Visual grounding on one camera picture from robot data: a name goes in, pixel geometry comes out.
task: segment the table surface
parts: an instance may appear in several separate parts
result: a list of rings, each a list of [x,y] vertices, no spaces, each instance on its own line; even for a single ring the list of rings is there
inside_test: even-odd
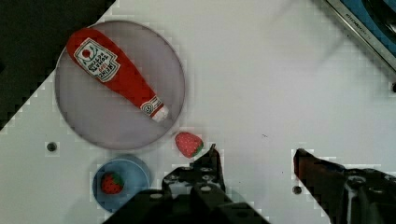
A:
[[[201,135],[205,150],[217,144],[227,193],[271,223],[329,223],[306,189],[291,192],[298,147],[396,171],[394,80],[311,0],[120,0],[100,21],[115,19],[145,24],[177,50],[188,87],[180,120],[137,151],[96,147],[62,119],[52,73],[0,132],[1,223],[102,223],[110,214],[90,188],[98,166],[133,153],[157,189],[191,162],[174,144],[180,130]]]

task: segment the red strawberry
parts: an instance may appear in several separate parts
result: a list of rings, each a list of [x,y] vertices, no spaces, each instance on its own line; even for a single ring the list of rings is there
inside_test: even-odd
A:
[[[118,194],[123,189],[123,181],[116,173],[105,173],[102,177],[102,192],[106,194]]]
[[[179,133],[175,141],[178,150],[187,158],[195,156],[204,147],[202,139],[192,133]]]

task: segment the white cap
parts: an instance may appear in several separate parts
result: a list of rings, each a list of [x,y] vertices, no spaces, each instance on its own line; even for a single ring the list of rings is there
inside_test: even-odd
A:
[[[155,115],[152,118],[157,122],[161,122],[165,120],[166,117],[168,117],[168,114],[169,114],[169,109],[168,107],[166,107],[166,105],[164,105],[163,108],[157,111],[157,113],[155,113]]]

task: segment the round plate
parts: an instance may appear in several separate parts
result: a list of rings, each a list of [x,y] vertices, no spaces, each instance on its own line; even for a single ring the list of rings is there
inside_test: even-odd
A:
[[[124,182],[118,194],[102,192],[101,180],[105,173],[117,173]],[[92,181],[92,192],[96,201],[108,212],[114,213],[125,205],[136,193],[149,189],[151,184],[149,168],[132,155],[120,156],[104,164]]]
[[[99,147],[136,149],[155,142],[177,121],[185,96],[182,65],[172,47],[148,27],[130,21],[107,21],[92,28],[116,43],[169,108],[157,123],[88,75],[62,53],[55,71],[55,95],[65,121]]]

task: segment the small bowl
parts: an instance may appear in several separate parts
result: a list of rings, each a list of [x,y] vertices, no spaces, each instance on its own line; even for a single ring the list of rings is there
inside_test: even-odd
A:
[[[114,172],[124,181],[118,194],[102,192],[101,180],[105,173]],[[125,205],[136,193],[149,189],[151,184],[149,168],[132,155],[123,155],[104,164],[96,172],[92,182],[92,191],[96,201],[108,212],[114,213]]]

